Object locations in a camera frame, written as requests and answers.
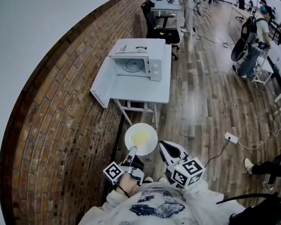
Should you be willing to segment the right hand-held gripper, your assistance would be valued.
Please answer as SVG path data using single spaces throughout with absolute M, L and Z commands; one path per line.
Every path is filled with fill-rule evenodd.
M 181 145 L 160 141 L 159 151 L 167 166 L 165 176 L 172 186 L 189 188 L 202 178 L 205 167 L 197 157 L 188 154 Z

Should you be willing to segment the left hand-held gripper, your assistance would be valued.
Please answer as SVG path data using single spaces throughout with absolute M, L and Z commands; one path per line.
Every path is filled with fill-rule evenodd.
M 123 162 L 121 162 L 119 165 L 115 162 L 112 162 L 103 170 L 106 179 L 112 185 L 119 183 L 123 174 L 130 175 L 132 180 L 137 181 L 138 186 L 142 185 L 144 180 L 144 164 L 136 156 L 136 152 L 137 147 L 133 146 Z

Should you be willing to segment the person's left hand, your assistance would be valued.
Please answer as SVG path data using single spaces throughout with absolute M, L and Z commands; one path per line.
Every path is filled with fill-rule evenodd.
M 119 193 L 124 195 L 127 193 L 128 195 L 131 195 L 135 187 L 138 185 L 138 182 L 133 180 L 131 175 L 123 174 L 120 178 L 119 185 L 122 187 L 122 189 L 119 189 Z

